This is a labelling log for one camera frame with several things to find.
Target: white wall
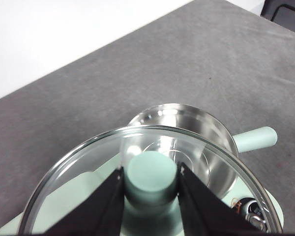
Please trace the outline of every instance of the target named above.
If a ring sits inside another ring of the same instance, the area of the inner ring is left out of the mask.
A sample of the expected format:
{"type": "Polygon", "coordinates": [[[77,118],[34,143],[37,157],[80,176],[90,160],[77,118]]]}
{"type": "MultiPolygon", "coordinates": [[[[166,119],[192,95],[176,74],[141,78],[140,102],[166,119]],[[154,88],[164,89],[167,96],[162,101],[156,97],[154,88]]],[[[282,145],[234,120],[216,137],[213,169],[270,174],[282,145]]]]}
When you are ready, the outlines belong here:
{"type": "Polygon", "coordinates": [[[0,0],[0,98],[188,2],[0,0]]]}

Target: pot handle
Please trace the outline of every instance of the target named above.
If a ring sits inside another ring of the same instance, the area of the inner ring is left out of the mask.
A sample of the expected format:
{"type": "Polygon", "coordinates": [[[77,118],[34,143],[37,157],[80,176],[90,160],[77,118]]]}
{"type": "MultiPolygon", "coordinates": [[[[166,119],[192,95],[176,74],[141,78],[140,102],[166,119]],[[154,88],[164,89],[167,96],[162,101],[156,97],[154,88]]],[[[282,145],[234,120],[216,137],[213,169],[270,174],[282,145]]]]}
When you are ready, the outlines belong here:
{"type": "Polygon", "coordinates": [[[264,126],[233,136],[238,152],[246,152],[271,147],[276,144],[277,134],[274,129],[264,126]]]}

